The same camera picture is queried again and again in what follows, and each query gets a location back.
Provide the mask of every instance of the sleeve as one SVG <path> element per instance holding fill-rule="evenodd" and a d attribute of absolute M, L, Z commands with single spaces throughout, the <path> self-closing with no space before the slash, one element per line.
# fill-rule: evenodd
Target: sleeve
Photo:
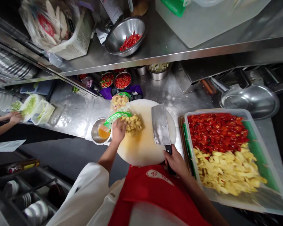
<path fill-rule="evenodd" d="M 108 181 L 109 173 L 104 167 L 88 163 L 47 226 L 86 226 L 109 193 Z"/>

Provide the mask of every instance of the another person's hand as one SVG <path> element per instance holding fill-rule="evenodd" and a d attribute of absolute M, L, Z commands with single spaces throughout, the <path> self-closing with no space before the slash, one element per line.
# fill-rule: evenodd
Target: another person's hand
<path fill-rule="evenodd" d="M 185 161 L 183 160 L 181 154 L 177 151 L 177 149 L 173 144 L 172 144 L 172 155 L 170 155 L 165 150 L 163 152 L 164 152 L 166 164 L 169 164 L 172 170 L 174 170 L 175 173 L 177 173 L 180 178 L 183 178 L 190 174 L 188 168 L 186 167 Z"/>
<path fill-rule="evenodd" d="M 7 115 L 5 115 L 4 117 L 5 117 L 6 119 L 10 119 L 11 117 L 13 117 L 13 116 L 15 116 L 15 115 L 18 115 L 18 114 L 19 114 L 18 111 L 12 111 L 12 112 L 8 113 Z"/>
<path fill-rule="evenodd" d="M 17 123 L 19 123 L 23 119 L 23 116 L 19 112 L 17 112 L 17 111 L 14 111 L 14 112 L 11 112 L 11 113 L 14 113 L 14 114 L 10 118 L 9 122 L 17 124 Z"/>
<path fill-rule="evenodd" d="M 127 123 L 123 123 L 124 121 L 119 118 L 112 124 L 112 141 L 118 144 L 123 140 L 126 133 Z"/>

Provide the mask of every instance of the apron logo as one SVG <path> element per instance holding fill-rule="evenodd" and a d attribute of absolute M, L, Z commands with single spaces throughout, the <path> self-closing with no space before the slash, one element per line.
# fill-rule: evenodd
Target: apron logo
<path fill-rule="evenodd" d="M 162 175 L 160 172 L 157 172 L 156 170 L 151 169 L 146 174 L 148 177 L 154 177 L 154 178 L 165 180 L 170 185 L 174 186 L 174 184 L 168 178 L 166 178 L 164 175 Z"/>

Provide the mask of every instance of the cleaver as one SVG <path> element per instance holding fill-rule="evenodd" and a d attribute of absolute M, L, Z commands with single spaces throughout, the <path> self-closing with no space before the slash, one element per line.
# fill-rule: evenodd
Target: cleaver
<path fill-rule="evenodd" d="M 172 147 L 168 129 L 166 108 L 164 104 L 156 105 L 151 109 L 152 113 L 152 125 L 154 132 L 154 141 L 156 144 L 164 145 L 166 147 L 166 152 L 172 155 Z M 168 164 L 168 171 L 172 175 L 176 173 L 172 170 Z"/>

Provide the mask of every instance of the green plastic bag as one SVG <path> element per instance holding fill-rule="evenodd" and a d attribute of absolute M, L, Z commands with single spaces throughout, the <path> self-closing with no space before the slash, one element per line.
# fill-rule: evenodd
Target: green plastic bag
<path fill-rule="evenodd" d="M 114 95 L 111 99 L 109 117 L 104 122 L 104 130 L 108 132 L 112 128 L 112 123 L 115 122 L 121 116 L 131 117 L 130 104 L 129 104 L 130 94 L 126 92 L 118 93 Z"/>

